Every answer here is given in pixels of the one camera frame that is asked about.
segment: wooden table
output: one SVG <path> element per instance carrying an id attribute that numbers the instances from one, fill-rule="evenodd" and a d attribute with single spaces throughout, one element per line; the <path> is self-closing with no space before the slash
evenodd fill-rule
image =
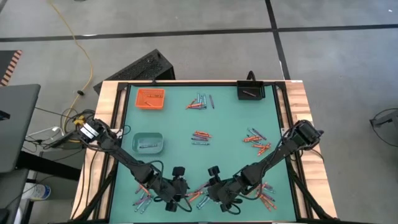
<path id="1" fill-rule="evenodd" d="M 285 82 L 287 96 L 289 99 L 289 106 L 291 110 L 291 115 L 293 122 L 300 119 L 307 119 L 312 121 L 310 107 L 308 105 L 307 95 L 305 94 L 304 84 L 302 81 L 282 81 L 282 80 L 264 80 L 265 82 Z M 116 103 L 116 93 L 118 91 L 118 83 L 119 82 L 129 82 L 129 83 L 150 83 L 151 81 L 105 81 L 103 82 L 101 93 L 99 95 L 98 104 L 96 108 L 95 118 L 103 120 L 108 125 L 111 124 L 111 120 L 113 117 L 114 106 Z M 231 82 L 234 83 L 236 80 L 163 80 L 157 81 L 158 83 L 170 83 L 170 82 Z M 279 96 L 279 104 L 282 112 L 282 120 L 284 122 L 285 127 L 289 127 L 287 112 L 284 105 L 284 99 L 282 98 L 282 91 L 278 90 Z M 126 91 L 122 91 L 119 101 L 119 106 L 116 109 L 116 128 L 120 128 L 122 113 L 124 107 L 124 99 L 126 96 Z M 319 146 L 315 147 L 314 150 L 320 153 Z M 83 191 L 83 197 L 80 202 L 80 206 L 76 212 L 75 217 L 77 217 L 85 208 L 86 205 L 86 197 L 88 193 L 88 201 L 92 199 L 94 194 L 97 192 L 99 184 L 100 184 L 100 175 L 104 162 L 104 153 L 98 152 L 93 158 L 95 152 L 92 150 L 87 150 L 85 156 L 85 168 L 82 169 L 82 172 L 85 172 L 85 181 L 83 185 L 83 175 L 80 175 L 79 185 L 76 191 L 75 202 L 73 204 L 72 211 L 76 210 L 78 206 L 78 202 L 80 199 L 81 191 Z M 322 159 L 316 155 L 314 152 L 305 151 L 302 158 L 302 164 L 305 174 L 305 180 L 307 183 L 307 189 L 311 192 L 316 201 L 322 206 L 322 208 L 331 216 L 336 217 L 336 210 L 333 204 L 333 199 L 331 197 L 328 178 L 326 176 L 325 167 L 323 165 Z M 88 178 L 90 173 L 90 164 L 92 162 L 91 169 L 91 184 L 90 189 L 88 188 Z M 108 163 L 108 171 L 110 170 L 113 163 L 113 159 L 111 158 Z M 305 205 L 303 202 L 303 197 L 299 189 L 296 187 L 296 192 L 298 196 L 298 204 L 300 207 L 300 213 L 302 218 L 308 217 L 305 211 Z M 106 206 L 108 204 L 108 195 L 109 189 L 103 195 L 101 200 L 99 216 L 98 218 L 105 218 Z"/>

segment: desk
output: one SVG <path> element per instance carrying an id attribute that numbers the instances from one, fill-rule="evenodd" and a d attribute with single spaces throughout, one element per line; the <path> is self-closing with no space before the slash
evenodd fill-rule
<path id="1" fill-rule="evenodd" d="M 150 81 L 128 81 L 129 83 L 150 83 Z M 178 80 L 178 81 L 158 81 L 159 83 L 225 83 L 230 82 L 234 83 L 234 80 L 195 80 L 195 81 L 186 81 L 186 80 Z M 285 86 L 287 96 L 286 99 L 283 98 L 282 94 L 278 94 L 280 110 L 282 112 L 282 120 L 285 127 L 289 127 L 288 117 L 289 112 L 291 111 L 291 118 L 293 122 L 296 122 L 298 119 L 307 119 L 309 121 L 312 120 L 310 114 L 310 108 L 307 101 L 307 96 L 305 94 L 304 85 L 301 81 L 275 81 L 275 80 L 267 80 L 267 82 L 277 82 Z M 103 83 L 103 89 L 99 96 L 99 101 L 96 109 L 96 118 L 102 119 L 104 122 L 111 124 L 112 119 L 114 120 L 114 127 L 120 127 L 122 121 L 122 113 L 124 109 L 124 99 L 126 96 L 125 91 L 118 91 L 117 81 L 108 81 Z M 285 107 L 285 101 L 289 101 L 289 107 Z M 315 150 L 320 152 L 320 148 L 316 147 Z M 93 160 L 94 152 L 87 151 L 85 161 L 87 164 L 91 163 Z M 98 186 L 100 184 L 101 171 L 104 162 L 104 154 L 97 153 L 96 157 L 93 161 L 93 167 L 91 171 L 91 185 L 89 190 L 89 201 L 96 193 Z M 111 167 L 112 159 L 109 160 L 108 168 Z M 305 180 L 307 183 L 307 188 L 315 197 L 317 202 L 325 209 L 327 213 L 331 216 L 336 216 L 333 200 L 330 193 L 330 188 L 328 185 L 328 180 L 325 172 L 325 168 L 323 166 L 322 160 L 313 152 L 304 152 L 302 156 L 302 167 L 303 173 L 305 176 Z M 83 190 L 83 198 L 81 200 L 81 205 L 85 204 L 85 199 L 88 191 L 88 176 L 89 176 L 89 168 L 88 166 L 82 172 L 85 172 L 85 185 L 82 185 L 82 175 L 80 176 L 80 183 L 76 192 L 75 204 L 73 205 L 73 211 L 76 209 L 77 202 L 80 198 L 80 193 Z M 104 193 L 104 196 L 101 201 L 101 205 L 99 210 L 95 214 L 97 218 L 106 218 L 107 213 L 107 204 L 108 204 L 108 194 L 109 189 Z M 297 192 L 298 195 L 298 204 L 300 208 L 301 217 L 308 217 L 308 214 L 305 212 L 305 206 L 303 204 L 302 195 L 300 192 Z M 84 209 L 84 206 L 80 206 L 76 214 L 80 214 Z"/>

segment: orange marker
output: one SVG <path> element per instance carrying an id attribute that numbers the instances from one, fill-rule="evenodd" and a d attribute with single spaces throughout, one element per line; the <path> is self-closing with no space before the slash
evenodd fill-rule
<path id="1" fill-rule="evenodd" d="M 266 148 L 260 149 L 260 151 L 259 151 L 259 153 L 257 154 L 257 156 L 261 156 L 261 154 L 263 154 L 265 151 L 267 151 Z"/>
<path id="2" fill-rule="evenodd" d="M 142 185 L 140 185 L 141 186 L 141 188 L 144 190 L 144 192 L 147 194 L 147 195 L 150 195 L 150 192 L 144 187 L 144 186 L 142 186 Z"/>
<path id="3" fill-rule="evenodd" d="M 261 137 L 259 137 L 259 136 L 253 136 L 253 137 L 248 137 L 248 138 L 243 139 L 244 142 L 258 141 L 258 140 L 261 140 Z"/>
<path id="4" fill-rule="evenodd" d="M 263 148 L 264 146 L 263 146 L 263 145 L 257 145 L 257 144 L 255 144 L 255 145 L 252 145 L 252 147 L 259 147 L 259 148 Z"/>
<path id="5" fill-rule="evenodd" d="M 195 131 L 195 134 L 197 134 L 197 135 L 199 135 L 199 136 L 206 137 L 206 138 L 211 138 L 211 137 L 212 137 L 212 136 L 211 136 L 211 135 L 209 135 L 209 134 L 203 134 L 203 133 L 201 133 L 201 132 L 198 132 L 198 131 Z"/>
<path id="6" fill-rule="evenodd" d="M 197 194 L 195 194 L 190 200 L 189 202 L 193 202 L 196 198 L 198 198 L 201 195 L 200 192 L 198 192 Z"/>
<path id="7" fill-rule="evenodd" d="M 260 198 L 264 199 L 266 202 L 268 202 L 268 204 L 270 204 L 272 206 L 272 208 L 274 208 L 276 210 L 276 206 L 271 202 L 271 200 L 269 200 L 263 194 L 260 195 Z"/>
<path id="8" fill-rule="evenodd" d="M 199 134 L 209 134 L 209 133 L 206 133 L 206 132 L 204 132 L 204 131 L 195 131 L 195 133 L 199 133 Z"/>
<path id="9" fill-rule="evenodd" d="M 202 104 L 201 103 L 195 103 L 195 104 L 192 104 L 192 105 L 188 105 L 187 107 L 186 107 L 186 109 L 188 109 L 188 108 L 193 108 L 193 107 L 196 107 L 196 106 L 201 106 Z"/>
<path id="10" fill-rule="evenodd" d="M 197 99 L 193 99 L 192 102 L 185 108 L 188 109 L 189 106 L 191 106 Z"/>
<path id="11" fill-rule="evenodd" d="M 196 195 L 196 194 L 203 194 L 203 192 L 192 192 L 192 193 L 186 194 L 185 196 L 190 197 L 190 196 Z"/>
<path id="12" fill-rule="evenodd" d="M 265 201 L 263 198 L 260 198 L 260 199 L 261 199 L 262 203 L 268 208 L 268 211 L 271 212 L 271 208 L 270 208 L 270 206 L 268 205 L 267 201 Z"/>

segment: floor tile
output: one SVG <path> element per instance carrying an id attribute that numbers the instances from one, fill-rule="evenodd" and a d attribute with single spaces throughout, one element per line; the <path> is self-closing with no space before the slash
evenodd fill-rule
<path id="1" fill-rule="evenodd" d="M 394 0 L 272 0 L 278 27 L 396 24 Z"/>
<path id="2" fill-rule="evenodd" d="M 397 30 L 282 34 L 292 79 L 303 80 L 342 220 L 394 223 L 398 151 L 369 119 L 397 107 Z M 398 144 L 392 125 L 378 129 Z"/>
<path id="3" fill-rule="evenodd" d="M 54 1 L 75 34 L 270 27 L 263 0 Z M 0 37 L 70 35 L 43 0 L 8 1 Z"/>

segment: black table frame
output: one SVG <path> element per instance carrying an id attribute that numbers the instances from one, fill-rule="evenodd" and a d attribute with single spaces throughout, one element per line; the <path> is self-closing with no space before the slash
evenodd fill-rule
<path id="1" fill-rule="evenodd" d="M 130 91 L 131 91 L 131 86 L 236 86 L 236 82 L 175 82 L 175 83 L 156 83 L 156 82 L 151 82 L 151 83 L 118 83 L 118 88 L 117 88 L 117 92 L 116 92 L 116 99 L 115 99 L 115 104 L 114 104 L 114 108 L 113 108 L 113 114 L 112 114 L 112 119 L 111 119 L 111 125 L 110 127 L 112 129 L 117 128 L 116 127 L 116 117 L 118 116 L 118 108 L 119 108 L 119 102 L 121 99 L 121 92 L 123 90 L 126 90 L 126 96 L 124 99 L 124 106 L 123 106 L 123 112 L 122 112 L 122 120 L 121 120 L 121 127 L 124 126 L 124 122 L 126 119 L 126 111 L 127 111 L 127 104 L 129 101 L 129 95 L 130 95 Z M 284 100 L 284 105 L 285 105 L 285 109 L 286 109 L 286 114 L 287 114 L 287 122 L 289 124 L 289 127 L 293 126 L 293 118 L 292 118 L 292 112 L 290 110 L 290 104 L 289 104 L 289 98 L 287 95 L 287 89 L 286 89 L 286 84 L 285 82 L 281 81 L 281 82 L 264 82 L 264 86 L 271 86 L 272 87 L 272 91 L 274 94 L 274 102 L 275 102 L 275 107 L 276 107 L 276 112 L 278 115 L 278 122 L 279 122 L 279 127 L 280 128 L 288 128 L 288 127 L 284 127 L 284 123 L 282 120 L 282 112 L 280 110 L 280 104 L 279 104 L 279 94 L 277 92 L 277 88 L 279 88 L 282 92 L 282 98 Z M 304 186 L 307 187 L 306 185 L 306 181 L 305 181 L 305 175 L 304 175 L 304 170 L 303 170 L 303 165 L 302 165 L 302 161 L 301 158 L 299 156 L 299 152 L 296 152 L 295 154 L 295 158 L 296 160 L 293 161 L 291 160 L 289 157 L 286 158 L 285 162 L 286 162 L 286 166 L 287 168 L 291 168 L 292 167 L 292 162 L 296 163 L 297 166 L 297 172 L 298 172 L 298 176 L 300 178 L 300 180 L 303 182 Z M 99 186 L 102 186 L 105 178 L 106 178 L 106 173 L 108 170 L 108 162 L 109 162 L 109 155 L 105 155 L 104 157 L 104 163 L 103 163 L 103 167 L 102 167 L 102 171 L 101 171 L 101 177 L 99 180 Z M 113 192 L 114 192 L 114 187 L 116 184 L 116 179 L 114 179 L 111 182 L 111 186 L 109 189 L 109 195 L 108 195 L 108 202 L 106 205 L 106 213 L 105 213 L 105 220 L 109 220 L 110 215 L 111 215 L 111 207 L 112 207 L 112 202 L 113 202 Z M 290 189 L 291 189 L 291 193 L 292 193 L 292 200 L 293 200 L 293 205 L 294 205 L 294 210 L 295 210 L 295 216 L 296 216 L 296 220 L 301 219 L 301 213 L 300 213 L 300 207 L 299 207 L 299 201 L 298 201 L 298 196 L 297 196 L 297 191 L 295 188 L 295 184 L 293 181 L 293 178 L 289 175 L 289 184 L 290 184 Z M 303 198 L 304 203 L 305 203 L 305 211 L 307 214 L 308 218 L 313 218 L 313 213 L 312 213 L 312 209 L 311 206 L 309 204 L 309 202 L 307 201 L 306 198 Z M 100 206 L 101 206 L 101 201 L 99 201 L 99 203 L 96 205 L 95 209 L 94 209 L 94 215 L 93 215 L 93 219 L 97 220 L 99 219 L 99 214 L 100 214 Z"/>
<path id="2" fill-rule="evenodd" d="M 79 181 L 80 169 L 70 167 L 58 162 L 44 159 L 40 156 L 21 151 L 19 153 L 16 169 L 26 168 L 41 172 L 43 174 L 54 175 L 69 180 Z"/>

